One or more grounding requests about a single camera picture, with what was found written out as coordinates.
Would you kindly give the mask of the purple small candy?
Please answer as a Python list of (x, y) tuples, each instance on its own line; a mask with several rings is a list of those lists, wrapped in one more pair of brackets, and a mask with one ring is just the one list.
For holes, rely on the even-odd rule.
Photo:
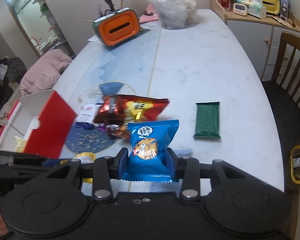
[(127, 125), (107, 125), (106, 126), (106, 133), (109, 137), (116, 137), (116, 138), (130, 138), (130, 131)]

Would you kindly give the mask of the light blue cake packet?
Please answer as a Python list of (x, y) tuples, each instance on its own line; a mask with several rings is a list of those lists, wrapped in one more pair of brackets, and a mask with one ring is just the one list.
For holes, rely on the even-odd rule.
[(191, 156), (191, 149), (185, 149), (185, 150), (178, 150), (178, 149), (174, 149), (173, 150), (174, 151), (174, 153), (179, 157), (179, 158), (181, 158), (181, 157), (183, 157), (183, 156), (188, 156), (188, 157), (190, 157)]

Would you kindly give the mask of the yellow snack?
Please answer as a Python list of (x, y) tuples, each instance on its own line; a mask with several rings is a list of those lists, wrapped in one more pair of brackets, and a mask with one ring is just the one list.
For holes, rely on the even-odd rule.
[[(79, 159), (82, 164), (91, 164), (96, 160), (96, 156), (92, 152), (83, 152), (77, 154), (73, 159)], [(83, 178), (83, 182), (92, 184), (93, 178)]]

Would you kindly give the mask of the pink notebook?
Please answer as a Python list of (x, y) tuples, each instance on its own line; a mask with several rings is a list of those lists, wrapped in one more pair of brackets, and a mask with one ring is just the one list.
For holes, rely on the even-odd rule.
[(157, 15), (157, 11), (155, 10), (154, 6), (150, 3), (147, 5), (145, 11), (139, 18), (139, 23), (148, 23), (148, 22), (155, 22), (158, 21), (159, 17)]

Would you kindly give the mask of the green snack packet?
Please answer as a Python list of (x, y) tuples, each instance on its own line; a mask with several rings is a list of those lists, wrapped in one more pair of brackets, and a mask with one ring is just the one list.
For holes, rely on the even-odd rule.
[(196, 105), (196, 125), (193, 137), (220, 139), (219, 102), (200, 102)]

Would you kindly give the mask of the blue cookie packet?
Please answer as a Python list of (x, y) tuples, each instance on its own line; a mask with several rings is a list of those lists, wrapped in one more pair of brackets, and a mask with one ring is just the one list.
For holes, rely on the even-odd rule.
[(168, 146), (173, 140), (179, 120), (128, 123), (132, 151), (128, 157), (123, 180), (175, 182), (173, 168), (166, 160)]

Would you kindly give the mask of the white wooden cabinet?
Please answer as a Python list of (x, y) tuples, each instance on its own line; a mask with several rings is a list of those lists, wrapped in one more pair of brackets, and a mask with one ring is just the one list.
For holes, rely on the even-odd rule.
[(289, 20), (296, 26), (284, 26), (273, 18), (259, 19), (254, 16), (240, 16), (225, 11), (218, 0), (210, 0), (211, 9), (224, 21), (235, 35), (261, 80), (270, 80), (280, 37), (284, 31), (300, 36), (300, 20), (290, 12)]

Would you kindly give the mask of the cream pastry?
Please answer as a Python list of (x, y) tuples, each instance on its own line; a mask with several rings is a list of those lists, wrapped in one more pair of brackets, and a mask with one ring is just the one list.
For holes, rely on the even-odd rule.
[(27, 144), (27, 140), (24, 140), (20, 137), (17, 137), (17, 136), (14, 136), (15, 138), (15, 142), (17, 143), (14, 150), (15, 152), (17, 153), (23, 153), (24, 152), (24, 149), (25, 149), (25, 146)]

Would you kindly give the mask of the white small snack packet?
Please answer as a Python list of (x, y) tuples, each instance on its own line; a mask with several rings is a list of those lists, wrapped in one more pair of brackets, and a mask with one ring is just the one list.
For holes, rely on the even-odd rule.
[(85, 104), (81, 109), (79, 115), (77, 116), (76, 122), (93, 124), (98, 109), (99, 109), (99, 105), (89, 104), (89, 103)]

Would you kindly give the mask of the clear plastic bag of snacks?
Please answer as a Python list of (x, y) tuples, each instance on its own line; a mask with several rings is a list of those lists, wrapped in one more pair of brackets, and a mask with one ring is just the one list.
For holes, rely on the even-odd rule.
[(149, 0), (164, 29), (186, 29), (197, 23), (197, 0)]

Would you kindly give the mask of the red Wangwang snack bag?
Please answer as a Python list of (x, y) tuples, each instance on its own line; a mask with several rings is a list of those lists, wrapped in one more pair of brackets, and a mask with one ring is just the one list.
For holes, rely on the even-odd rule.
[(168, 106), (168, 99), (155, 99), (132, 95), (126, 102), (126, 122), (155, 121), (158, 115)]

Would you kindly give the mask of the red cardboard box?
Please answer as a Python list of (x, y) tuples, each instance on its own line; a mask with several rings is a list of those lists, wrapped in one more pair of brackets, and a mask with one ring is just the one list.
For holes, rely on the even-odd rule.
[(75, 111), (53, 89), (21, 97), (0, 131), (0, 151), (14, 152), (16, 137), (24, 153), (58, 159), (76, 118)]

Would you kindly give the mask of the wooden chair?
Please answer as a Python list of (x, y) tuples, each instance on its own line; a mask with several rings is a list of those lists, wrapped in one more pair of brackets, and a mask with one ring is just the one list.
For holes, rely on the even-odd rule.
[(270, 80), (262, 81), (275, 118), (283, 155), (300, 141), (300, 37), (281, 34)]

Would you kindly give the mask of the pink white kitchen timer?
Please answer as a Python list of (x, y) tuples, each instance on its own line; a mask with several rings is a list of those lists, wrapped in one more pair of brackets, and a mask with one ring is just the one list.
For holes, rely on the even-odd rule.
[(247, 16), (248, 15), (248, 8), (244, 4), (234, 3), (234, 5), (233, 5), (233, 12), (236, 15)]

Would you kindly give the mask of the orange green tissue box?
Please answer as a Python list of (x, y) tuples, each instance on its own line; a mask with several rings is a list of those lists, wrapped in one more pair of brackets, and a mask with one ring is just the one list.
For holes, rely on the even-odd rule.
[(94, 20), (92, 26), (99, 40), (108, 47), (117, 46), (136, 37), (141, 30), (135, 11), (129, 8)]

